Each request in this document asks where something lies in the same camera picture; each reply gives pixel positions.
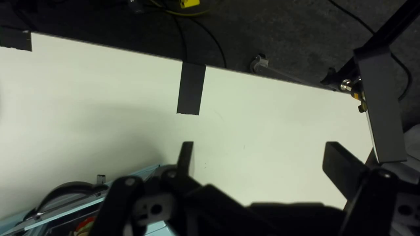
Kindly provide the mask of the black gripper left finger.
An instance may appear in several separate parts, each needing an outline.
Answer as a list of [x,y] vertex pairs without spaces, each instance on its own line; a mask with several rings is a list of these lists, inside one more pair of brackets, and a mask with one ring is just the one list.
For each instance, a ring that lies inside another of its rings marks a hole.
[[194,147],[193,142],[184,142],[181,144],[181,149],[180,149],[177,164],[176,164],[177,173],[181,176],[189,174],[189,168],[193,157],[193,147]]

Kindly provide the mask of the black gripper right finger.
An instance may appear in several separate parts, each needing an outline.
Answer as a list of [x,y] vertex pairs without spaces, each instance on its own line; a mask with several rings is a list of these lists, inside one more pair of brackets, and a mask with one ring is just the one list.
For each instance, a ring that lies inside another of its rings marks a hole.
[[348,201],[357,194],[369,172],[369,168],[339,142],[325,143],[321,169]]

